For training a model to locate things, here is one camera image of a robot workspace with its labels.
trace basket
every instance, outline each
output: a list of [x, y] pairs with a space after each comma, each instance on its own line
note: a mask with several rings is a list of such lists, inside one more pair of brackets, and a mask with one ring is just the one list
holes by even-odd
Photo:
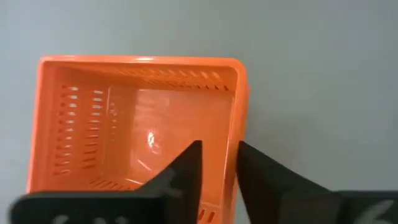
[[134, 190], [199, 139], [198, 223], [232, 223], [248, 93], [231, 58], [43, 57], [27, 191]]

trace gray surface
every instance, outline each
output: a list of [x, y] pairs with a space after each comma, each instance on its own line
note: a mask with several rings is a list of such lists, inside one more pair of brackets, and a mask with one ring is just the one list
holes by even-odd
[[331, 189], [397, 189], [397, 22], [396, 0], [0, 0], [0, 221], [25, 189], [43, 54], [236, 57], [248, 143]]

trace ventilation slot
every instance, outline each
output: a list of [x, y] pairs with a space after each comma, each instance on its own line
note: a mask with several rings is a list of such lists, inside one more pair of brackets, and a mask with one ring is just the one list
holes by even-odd
[[95, 179], [89, 183], [91, 189], [101, 190], [130, 190], [131, 188], [123, 184], [115, 183], [112, 180]]
[[85, 103], [90, 107], [87, 112], [87, 128], [84, 136], [84, 150], [82, 159], [82, 169], [92, 169], [96, 167], [98, 147], [101, 144], [100, 130], [102, 125], [102, 114], [104, 114], [104, 101], [106, 99], [105, 91], [94, 89], [89, 91]]
[[118, 128], [118, 114], [116, 112], [116, 106], [114, 103], [109, 105], [109, 126], [110, 126], [110, 141], [115, 141], [116, 132]]
[[55, 154], [53, 156], [54, 175], [64, 175], [71, 172], [70, 158], [74, 140], [75, 109], [78, 107], [77, 99], [79, 88], [76, 86], [61, 86], [60, 108], [57, 113], [58, 126]]
[[141, 71], [145, 75], [138, 75], [142, 78], [142, 82], [148, 85], [162, 86], [166, 88], [194, 88], [196, 90], [225, 90], [230, 91], [231, 88], [222, 79], [223, 71], [211, 70], [205, 68], [203, 70], [195, 69], [168, 69], [164, 67], [146, 68]]
[[200, 223], [211, 223], [215, 219], [216, 213], [214, 211], [206, 211], [204, 208], [200, 208], [198, 214], [198, 221]]
[[205, 215], [205, 210], [204, 210], [204, 209], [201, 209], [201, 210], [200, 210], [200, 213], [199, 213], [199, 215], [198, 215], [198, 220], [200, 221], [200, 220], [203, 218], [204, 215]]

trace black plastic part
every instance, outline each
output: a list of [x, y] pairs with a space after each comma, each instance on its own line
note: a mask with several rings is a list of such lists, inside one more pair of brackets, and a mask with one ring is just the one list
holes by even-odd
[[40, 192], [11, 208], [12, 224], [171, 224], [197, 222], [201, 141], [193, 142], [140, 189], [126, 192]]
[[252, 224], [398, 223], [398, 192], [331, 192], [245, 142], [237, 173]]

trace basket floor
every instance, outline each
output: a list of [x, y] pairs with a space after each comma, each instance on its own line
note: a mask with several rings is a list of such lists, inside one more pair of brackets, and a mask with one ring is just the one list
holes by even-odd
[[101, 173], [137, 187], [201, 139], [202, 200], [219, 205], [231, 104], [231, 95], [212, 92], [110, 89], [108, 119], [122, 121], [107, 129]]

